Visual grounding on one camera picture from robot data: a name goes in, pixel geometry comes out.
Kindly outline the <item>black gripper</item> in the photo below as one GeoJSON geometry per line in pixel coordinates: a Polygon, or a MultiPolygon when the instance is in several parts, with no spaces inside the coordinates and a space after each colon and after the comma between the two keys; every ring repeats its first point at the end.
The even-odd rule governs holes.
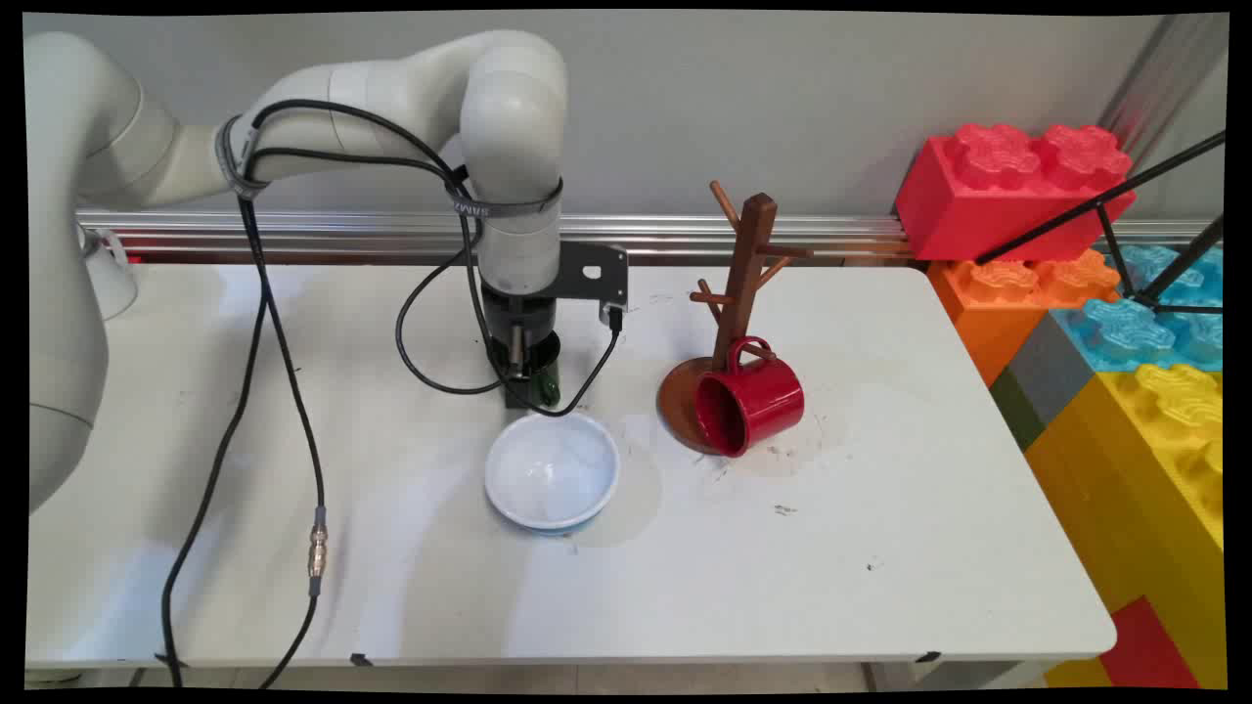
{"type": "Polygon", "coordinates": [[[483,286],[481,303],[491,358],[505,375],[506,410],[535,410],[538,390],[558,387],[551,376],[558,363],[558,301],[515,297],[483,286]]]}

